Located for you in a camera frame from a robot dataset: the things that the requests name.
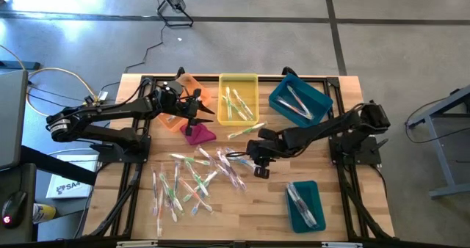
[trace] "wooden tabletop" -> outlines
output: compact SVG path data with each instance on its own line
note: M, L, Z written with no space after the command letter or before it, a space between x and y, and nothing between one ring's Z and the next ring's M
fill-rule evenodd
M142 74L124 74L117 94L117 102L127 99L140 83ZM347 111L357 103L363 101L358 77L340 76L341 94L344 109ZM218 82L201 82L210 90L213 101L209 108L217 111ZM259 83L260 122L267 121L268 128L281 130L293 126L293 123L269 107L268 96L278 83ZM312 84L319 91L323 91L320 84ZM336 99L334 100L334 114L338 115ZM238 136L230 141L227 135L245 127L221 126L216 115L201 112L201 118L211 119L214 122L206 124L207 128L216 133L217 140L203 144L203 148L214 154L216 147L231 147L237 151L244 151L249 139L257 139L256 132ZM111 128L124 128L131 125L131 119L114 120ZM148 163L144 165L140 190L137 198L137 208L132 230L132 239L155 239L156 217L152 216L153 192L151 168L160 169L164 163L170 185L173 185L174 166L170 153L179 153L189 157L204 159L195 151L195 146L187 144L183 134L171 133L158 120L151 121L149 130L152 136L151 151ZM214 212L210 214L202 206L195 216L191 216L191 209L195 204L190 200L183 204L186 213L178 215L178 222L171 219L171 213L164 208L161 239L197 239L197 240L250 240L250 241L343 241L347 240L344 223L341 196L339 191L336 168L330 164L327 139L313 142L310 147L297 158L281 159L270 165L270 178L260 179L253 176L247 167L233 164L247 185L247 191L237 191L227 177L218 175L209 186L210 197L206 198ZM193 167L206 176L210 169L200 164ZM382 184L382 180L370 167L358 166L358 177L364 205L379 225L391 236L394 235L390 213ZM84 234L92 232L109 213L115 204L118 195L120 178L123 170L122 164L110 164L100 171L95 184L95 190L90 203ZM196 186L186 169L181 170L181 176ZM296 234L292 232L287 216L286 198L284 190L286 182L315 180L318 183L320 199L326 220L326 230L316 233ZM180 200L186 195L184 188L180 187L178 197ZM124 206L121 217L120 230L124 228L128 203ZM353 221L356 232L359 233L357 215L352 208Z

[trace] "yellow bin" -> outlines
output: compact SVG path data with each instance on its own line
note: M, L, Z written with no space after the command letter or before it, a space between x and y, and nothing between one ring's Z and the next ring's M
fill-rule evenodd
M253 113L253 119L247 117L243 120L237 111L232 108L232 118L228 119L227 102L223 99L226 96L226 87L230 88L231 102L240 110L243 115L248 116L247 112L242 108L242 104L236 98L234 90L239 97L245 102L249 110ZM241 73L223 73L219 76L219 96L217 107L217 119L221 125L242 126L255 125L259 121L259 90L258 75L241 74Z

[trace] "concrete floor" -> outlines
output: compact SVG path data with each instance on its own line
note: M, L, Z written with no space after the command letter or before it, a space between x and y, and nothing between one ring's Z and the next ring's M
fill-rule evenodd
M194 16L327 18L325 0L185 0ZM469 0L333 0L337 18L446 20L470 18ZM155 0L15 0L8 10L155 15ZM159 42L160 22L0 20L0 42L23 60L77 72L95 90L118 81ZM338 27L347 74L359 76L364 99L383 104L391 129L381 149L388 203L397 237L470 246L470 194L431 200L445 185L430 145L404 133L406 117L423 103L469 84L470 26L345 25ZM4 52L1 59L11 59ZM329 23L200 22L165 29L164 45L130 73L280 73L338 75ZM39 75L39 87L83 98L87 91L60 73ZM115 95L116 88L110 88ZM76 103L53 97L56 102ZM34 101L44 112L60 108ZM84 147L52 142L44 118L26 110L23 143L50 152ZM420 132L417 139L426 139ZM70 238L79 214L40 227L40 239Z

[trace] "yellow plastic container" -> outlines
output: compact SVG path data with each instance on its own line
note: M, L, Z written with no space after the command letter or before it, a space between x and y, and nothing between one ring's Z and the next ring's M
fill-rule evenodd
M238 92L240 98L246 103L248 108L253 113L253 120L243 120L238 115L235 109L231 109L232 118L228 119L227 102L223 100L222 96L226 95L226 87L230 88L230 99L233 104L244 114L245 110L242 108L241 103L236 98L233 90ZM255 125L259 121L259 90L258 90L258 75L256 74L220 74L219 76L219 103L217 107L217 119L221 125L229 126L243 126Z
M180 77L178 77L178 79L176 79L176 81L179 84L185 86L188 89L190 95L192 95L195 89L200 89L200 99L202 100L204 106L208 106L211 103L211 93L190 74L182 74ZM183 90L183 94L181 94L181 97L185 96L187 96L187 93L185 90ZM168 128L172 132L177 132L183 125L188 123L188 119L182 117L174 117L165 113L161 113L160 115L158 115L157 119L159 119L163 126Z

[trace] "orange bin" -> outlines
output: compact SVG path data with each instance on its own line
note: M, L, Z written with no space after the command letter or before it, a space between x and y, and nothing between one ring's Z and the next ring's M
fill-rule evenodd
M176 79L176 81L184 86L184 88L186 87L190 95L192 95L195 89L200 89L200 99L202 100L204 106L208 106L211 103L211 93L201 84L199 84L199 82L190 74L184 73L178 79ZM184 97L186 95L186 90L183 90L183 94L181 94L181 96ZM188 123L188 119L174 117L165 113L158 115L157 119L159 119L163 126L172 132L177 132L183 125Z

